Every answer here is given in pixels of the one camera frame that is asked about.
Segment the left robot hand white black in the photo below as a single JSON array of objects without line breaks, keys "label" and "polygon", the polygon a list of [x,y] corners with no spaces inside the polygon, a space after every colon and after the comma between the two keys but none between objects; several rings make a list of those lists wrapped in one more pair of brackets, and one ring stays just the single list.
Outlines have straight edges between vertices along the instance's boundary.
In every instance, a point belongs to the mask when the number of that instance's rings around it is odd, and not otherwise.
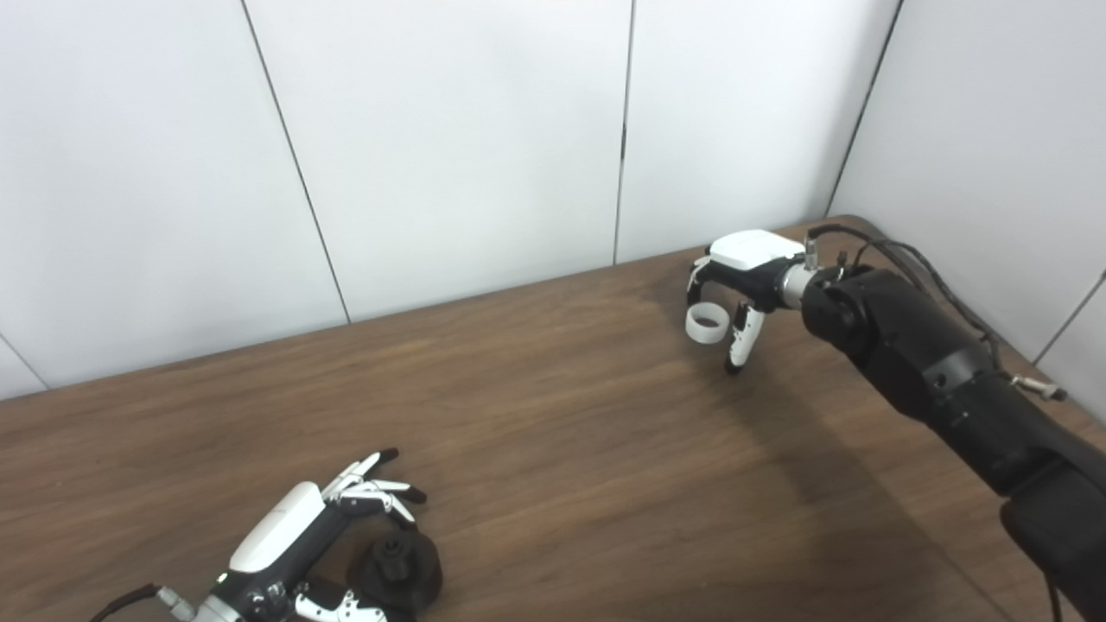
[{"label": "left robot hand white black", "polygon": [[246,536],[228,569],[198,609],[198,621],[392,621],[395,613],[372,605],[351,587],[309,582],[307,574],[357,518],[383,516],[401,529],[417,529],[408,505],[426,502],[411,484],[373,478],[395,460],[395,447],[351,463],[324,487],[304,481]]}]

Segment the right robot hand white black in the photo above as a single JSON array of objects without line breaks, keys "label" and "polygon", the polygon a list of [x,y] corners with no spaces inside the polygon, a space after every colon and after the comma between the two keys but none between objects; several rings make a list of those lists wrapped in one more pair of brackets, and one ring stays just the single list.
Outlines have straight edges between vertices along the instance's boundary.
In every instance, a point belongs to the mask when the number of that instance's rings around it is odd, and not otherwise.
[{"label": "right robot hand white black", "polygon": [[[766,317],[780,308],[799,311],[813,272],[805,265],[804,245],[769,230],[742,230],[709,243],[691,265],[686,287],[686,332],[696,343],[727,340],[727,373],[743,371]],[[707,284],[723,286],[742,296],[730,312],[707,302]]]}]

